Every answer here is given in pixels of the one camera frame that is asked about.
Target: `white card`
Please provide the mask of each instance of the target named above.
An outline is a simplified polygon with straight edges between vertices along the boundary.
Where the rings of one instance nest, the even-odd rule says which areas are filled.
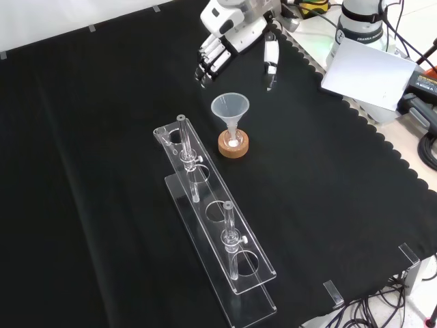
[[[322,88],[396,111],[416,63],[344,38]]]

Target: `acrylic stand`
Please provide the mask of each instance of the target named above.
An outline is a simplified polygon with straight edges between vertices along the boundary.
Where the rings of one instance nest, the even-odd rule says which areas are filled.
[[[248,327],[276,312],[264,283],[271,263],[244,219],[191,123],[155,129],[175,174],[165,182],[231,327]]]

